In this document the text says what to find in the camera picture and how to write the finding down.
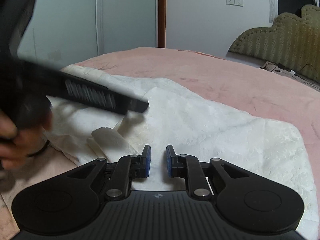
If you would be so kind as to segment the person's left hand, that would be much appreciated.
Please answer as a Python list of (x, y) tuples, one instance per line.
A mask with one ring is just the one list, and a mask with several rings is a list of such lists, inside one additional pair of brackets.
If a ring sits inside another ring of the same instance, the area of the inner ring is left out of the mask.
[(52, 111), (39, 126), (18, 130), (15, 124), (1, 112), (1, 138), (9, 139), (11, 143), (1, 143), (1, 165), (5, 170), (22, 166), (28, 155), (36, 151), (42, 135), (52, 127)]

